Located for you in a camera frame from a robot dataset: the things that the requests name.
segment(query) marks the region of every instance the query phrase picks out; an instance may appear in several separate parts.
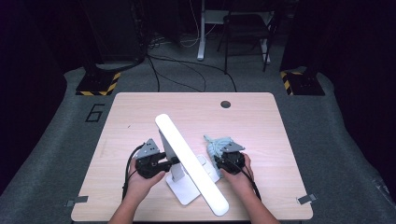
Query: handheld controller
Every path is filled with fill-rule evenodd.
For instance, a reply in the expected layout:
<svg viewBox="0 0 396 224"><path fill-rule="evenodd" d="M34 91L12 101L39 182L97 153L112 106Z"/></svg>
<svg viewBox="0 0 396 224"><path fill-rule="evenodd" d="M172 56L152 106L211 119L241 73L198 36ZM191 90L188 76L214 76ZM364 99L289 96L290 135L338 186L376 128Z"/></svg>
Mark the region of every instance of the handheld controller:
<svg viewBox="0 0 396 224"><path fill-rule="evenodd" d="M150 138L136 156L136 171L146 179L152 178L161 171L169 172L173 164L179 163L177 157L170 161L159 162L166 157L165 152L160 152L157 145Z"/></svg>
<svg viewBox="0 0 396 224"><path fill-rule="evenodd" d="M239 152L244 149L235 142L229 143L220 150L223 152L221 157L215 155L216 165L232 175L238 174L245 166L245 157Z"/></svg>

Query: metal chair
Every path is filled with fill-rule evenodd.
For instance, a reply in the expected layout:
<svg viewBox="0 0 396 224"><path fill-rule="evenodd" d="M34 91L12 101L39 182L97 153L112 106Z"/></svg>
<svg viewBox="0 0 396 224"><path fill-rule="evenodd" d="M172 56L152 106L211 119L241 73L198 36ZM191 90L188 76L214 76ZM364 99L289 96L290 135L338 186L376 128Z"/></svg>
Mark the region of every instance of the metal chair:
<svg viewBox="0 0 396 224"><path fill-rule="evenodd" d="M253 43L252 49L266 39L266 51L264 68L268 61L268 53L271 48L276 27L281 18L282 0L234 0L228 15L223 18L224 28L219 42L218 51L221 43L225 42L225 62L224 73L227 74L227 59L229 56L246 55L246 53L229 54L229 43L238 41ZM262 14L271 13L272 17L265 22Z"/></svg>

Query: gray carpet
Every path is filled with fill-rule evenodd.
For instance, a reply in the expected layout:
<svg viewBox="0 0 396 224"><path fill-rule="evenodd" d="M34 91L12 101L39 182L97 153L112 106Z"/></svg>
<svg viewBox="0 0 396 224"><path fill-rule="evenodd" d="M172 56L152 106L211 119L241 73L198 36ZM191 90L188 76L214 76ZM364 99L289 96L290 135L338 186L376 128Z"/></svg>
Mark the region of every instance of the gray carpet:
<svg viewBox="0 0 396 224"><path fill-rule="evenodd" d="M148 53L222 68L223 54L216 52L216 38L219 37L208 38L203 62L196 61L197 45L179 48L161 44ZM325 96L287 95L278 72L286 40L285 35L278 37L265 73L260 56L232 57L229 73L237 91L271 92L275 96L306 190L318 196L312 203L313 218L304 223L396 223L395 205L375 184L380 176L363 158L344 127L330 80L318 75ZM173 81L159 77L159 88L149 61L145 60L121 73L111 95L76 96L75 88L84 70L64 75L68 83L64 101L0 198L1 223L72 222L73 208L64 204L78 196L118 92L158 88L160 91L234 91L232 80L218 69L193 63L186 66L152 61L162 76ZM108 64L105 68L122 65ZM98 122L85 122L94 105L103 111L101 118Z"/></svg>

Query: table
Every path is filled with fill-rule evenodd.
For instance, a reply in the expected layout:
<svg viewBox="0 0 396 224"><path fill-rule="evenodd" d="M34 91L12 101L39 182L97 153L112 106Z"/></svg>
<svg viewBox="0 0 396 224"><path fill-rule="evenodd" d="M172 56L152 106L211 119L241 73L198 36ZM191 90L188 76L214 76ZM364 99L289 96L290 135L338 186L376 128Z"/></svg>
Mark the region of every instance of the table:
<svg viewBox="0 0 396 224"><path fill-rule="evenodd" d="M229 108L220 103L228 101ZM206 153L204 134L230 136L246 148L263 203L281 220L304 220L313 216L310 203L298 204L306 195L276 101L265 92L146 92L119 93L108 114L92 162L78 196L75 221L108 221L121 202L126 162L131 152L152 138L163 145L155 118L167 114L195 155ZM139 205L136 221L248 220L248 214L225 179L217 182L230 210L216 217L199 196L183 206L165 179L154 186Z"/></svg>
<svg viewBox="0 0 396 224"><path fill-rule="evenodd" d="M205 25L206 24L223 24L223 17L228 14L226 10L207 10L205 8L205 0L201 0L201 31L200 31L200 42L198 48L197 60L203 61L205 57L205 42L206 42L206 33L205 33ZM265 18L265 21L269 21L269 14L264 13L262 17ZM267 40L263 40L261 43L262 52L267 51ZM271 59L268 56L267 63L270 63Z"/></svg>

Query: tape strip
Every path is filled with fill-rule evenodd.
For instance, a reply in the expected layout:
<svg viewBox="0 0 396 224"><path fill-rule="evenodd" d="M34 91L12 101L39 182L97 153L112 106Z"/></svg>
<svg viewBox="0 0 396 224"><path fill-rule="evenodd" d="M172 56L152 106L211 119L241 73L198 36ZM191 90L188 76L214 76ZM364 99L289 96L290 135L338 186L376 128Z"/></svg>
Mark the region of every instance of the tape strip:
<svg viewBox="0 0 396 224"><path fill-rule="evenodd" d="M64 205L65 207L71 207L75 205L75 203L86 203L88 201L88 196L78 196L74 198L73 200L69 200L66 202Z"/></svg>
<svg viewBox="0 0 396 224"><path fill-rule="evenodd" d="M318 197L315 194L310 194L310 195L305 195L304 197L298 198L297 202L299 204L305 204L305 203L312 203L316 201Z"/></svg>

